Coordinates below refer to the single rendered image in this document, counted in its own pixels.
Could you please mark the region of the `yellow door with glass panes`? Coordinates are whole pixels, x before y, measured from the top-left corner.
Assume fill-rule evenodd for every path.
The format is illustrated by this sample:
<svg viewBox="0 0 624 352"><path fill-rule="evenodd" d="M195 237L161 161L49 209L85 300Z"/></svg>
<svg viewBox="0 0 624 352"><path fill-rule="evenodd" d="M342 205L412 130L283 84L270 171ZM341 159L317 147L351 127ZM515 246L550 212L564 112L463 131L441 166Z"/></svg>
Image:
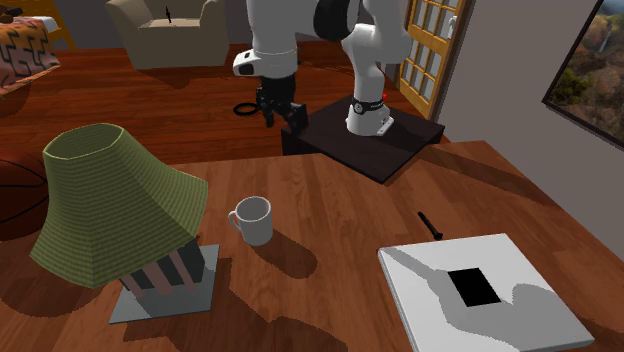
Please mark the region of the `yellow door with glass panes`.
<svg viewBox="0 0 624 352"><path fill-rule="evenodd" d="M444 84L460 46L460 36L474 0L409 0L405 28L412 39L399 66L396 86L414 108L433 120Z"/></svg>

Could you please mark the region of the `dark robot stand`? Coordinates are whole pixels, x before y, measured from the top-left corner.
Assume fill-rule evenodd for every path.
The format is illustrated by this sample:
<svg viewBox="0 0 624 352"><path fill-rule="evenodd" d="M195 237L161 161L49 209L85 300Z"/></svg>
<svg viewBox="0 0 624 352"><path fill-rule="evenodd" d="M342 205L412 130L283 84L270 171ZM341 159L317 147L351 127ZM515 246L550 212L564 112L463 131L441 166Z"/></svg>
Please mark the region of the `dark robot stand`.
<svg viewBox="0 0 624 352"><path fill-rule="evenodd" d="M443 125L394 108L394 123L383 136L357 136L345 122L351 99L348 95L311 113L308 127L298 136L282 129L282 153L322 153L383 184L426 145L441 141Z"/></svg>

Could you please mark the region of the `white book with black patch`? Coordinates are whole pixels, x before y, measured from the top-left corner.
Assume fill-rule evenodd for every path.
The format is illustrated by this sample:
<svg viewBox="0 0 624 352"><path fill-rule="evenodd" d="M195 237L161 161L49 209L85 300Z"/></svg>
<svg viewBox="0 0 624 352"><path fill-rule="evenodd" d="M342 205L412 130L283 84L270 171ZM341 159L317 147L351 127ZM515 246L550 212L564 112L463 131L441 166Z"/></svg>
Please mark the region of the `white book with black patch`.
<svg viewBox="0 0 624 352"><path fill-rule="evenodd" d="M557 352L594 338L505 233L381 248L414 352Z"/></svg>

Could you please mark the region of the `green shade table lamp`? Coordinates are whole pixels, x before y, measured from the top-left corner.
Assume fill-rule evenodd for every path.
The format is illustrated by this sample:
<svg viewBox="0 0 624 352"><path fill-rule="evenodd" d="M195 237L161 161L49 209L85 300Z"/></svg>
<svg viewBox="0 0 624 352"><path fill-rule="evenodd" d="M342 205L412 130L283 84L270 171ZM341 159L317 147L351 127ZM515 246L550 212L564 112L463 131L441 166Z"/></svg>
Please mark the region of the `green shade table lamp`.
<svg viewBox="0 0 624 352"><path fill-rule="evenodd" d="M120 281L113 324L210 310L219 248L195 239L206 181L108 123L60 134L43 157L49 207L35 262L87 288Z"/></svg>

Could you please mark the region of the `brown basketball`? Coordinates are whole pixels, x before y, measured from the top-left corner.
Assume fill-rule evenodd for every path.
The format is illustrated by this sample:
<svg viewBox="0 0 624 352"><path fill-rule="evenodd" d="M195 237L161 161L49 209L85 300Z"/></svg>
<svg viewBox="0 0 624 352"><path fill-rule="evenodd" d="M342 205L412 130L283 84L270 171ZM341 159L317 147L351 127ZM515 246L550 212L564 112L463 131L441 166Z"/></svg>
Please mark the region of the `brown basketball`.
<svg viewBox="0 0 624 352"><path fill-rule="evenodd" d="M40 230L48 201L42 160L23 151L0 148L0 241Z"/></svg>

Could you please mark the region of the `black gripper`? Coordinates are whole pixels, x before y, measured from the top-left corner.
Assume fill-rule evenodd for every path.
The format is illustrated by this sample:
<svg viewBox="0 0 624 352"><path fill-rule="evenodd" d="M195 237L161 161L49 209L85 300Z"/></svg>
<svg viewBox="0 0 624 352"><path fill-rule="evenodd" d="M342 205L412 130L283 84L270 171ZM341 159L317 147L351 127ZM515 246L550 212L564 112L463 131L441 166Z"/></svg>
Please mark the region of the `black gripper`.
<svg viewBox="0 0 624 352"><path fill-rule="evenodd" d="M308 126L307 106L294 103L295 75L284 78L260 77L256 102L262 110L266 127L274 126L274 112L286 112L284 119L294 136L299 136Z"/></svg>

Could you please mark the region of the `framed landscape wall picture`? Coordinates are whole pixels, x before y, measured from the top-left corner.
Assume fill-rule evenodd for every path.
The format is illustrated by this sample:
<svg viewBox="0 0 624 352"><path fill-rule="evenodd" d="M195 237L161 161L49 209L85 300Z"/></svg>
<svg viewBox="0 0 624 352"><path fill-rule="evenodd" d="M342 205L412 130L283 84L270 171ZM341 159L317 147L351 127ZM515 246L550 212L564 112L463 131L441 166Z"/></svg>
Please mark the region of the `framed landscape wall picture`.
<svg viewBox="0 0 624 352"><path fill-rule="evenodd" d="M597 0L542 102L624 150L624 0Z"/></svg>

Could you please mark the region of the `white mug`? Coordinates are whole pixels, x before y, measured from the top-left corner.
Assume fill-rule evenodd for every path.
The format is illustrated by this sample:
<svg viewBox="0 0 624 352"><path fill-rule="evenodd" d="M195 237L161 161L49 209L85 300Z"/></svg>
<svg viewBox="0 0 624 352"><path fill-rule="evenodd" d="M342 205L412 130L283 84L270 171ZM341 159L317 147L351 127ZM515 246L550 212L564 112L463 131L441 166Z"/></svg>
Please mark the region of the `white mug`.
<svg viewBox="0 0 624 352"><path fill-rule="evenodd" d="M262 246L272 238L272 206L264 197L251 196L241 200L228 214L228 220L250 246Z"/></svg>

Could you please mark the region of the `black pen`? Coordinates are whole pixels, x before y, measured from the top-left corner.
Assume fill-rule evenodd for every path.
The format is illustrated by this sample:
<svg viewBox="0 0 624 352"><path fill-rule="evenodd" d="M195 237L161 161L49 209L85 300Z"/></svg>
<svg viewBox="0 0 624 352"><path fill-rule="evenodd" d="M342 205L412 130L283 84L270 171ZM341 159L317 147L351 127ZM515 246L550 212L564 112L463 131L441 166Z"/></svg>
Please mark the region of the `black pen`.
<svg viewBox="0 0 624 352"><path fill-rule="evenodd" d="M430 220L426 217L426 215L421 212L418 211L417 215L419 216L419 218L421 219L421 221L424 223L424 225L427 227L427 229L430 231L430 233L432 234L433 238L436 241L442 240L443 239L443 234L441 232L439 232L434 226L433 224L430 222Z"/></svg>

